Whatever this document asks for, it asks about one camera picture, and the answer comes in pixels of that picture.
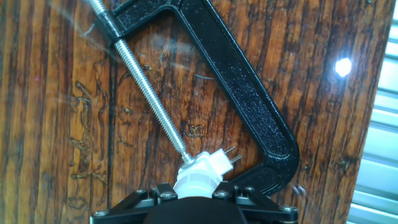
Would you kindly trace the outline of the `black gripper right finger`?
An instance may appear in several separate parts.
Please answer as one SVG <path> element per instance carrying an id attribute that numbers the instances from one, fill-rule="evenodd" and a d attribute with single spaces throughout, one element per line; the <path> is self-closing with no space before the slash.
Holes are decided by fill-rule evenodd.
<path id="1" fill-rule="evenodd" d="M 268 196 L 253 187 L 239 187 L 222 182 L 212 194 L 212 199 L 223 200 L 236 205 L 243 212 L 248 223 L 298 224 L 297 207 L 280 206 Z"/>

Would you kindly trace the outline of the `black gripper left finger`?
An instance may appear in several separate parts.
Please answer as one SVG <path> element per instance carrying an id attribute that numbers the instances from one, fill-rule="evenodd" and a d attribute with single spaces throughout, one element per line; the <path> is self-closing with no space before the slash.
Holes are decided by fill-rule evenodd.
<path id="1" fill-rule="evenodd" d="M 144 223 L 149 212 L 161 203 L 177 200 L 178 195 L 169 183 L 159 184 L 149 190 L 137 190 L 113 208 L 94 212 L 90 224 Z"/>

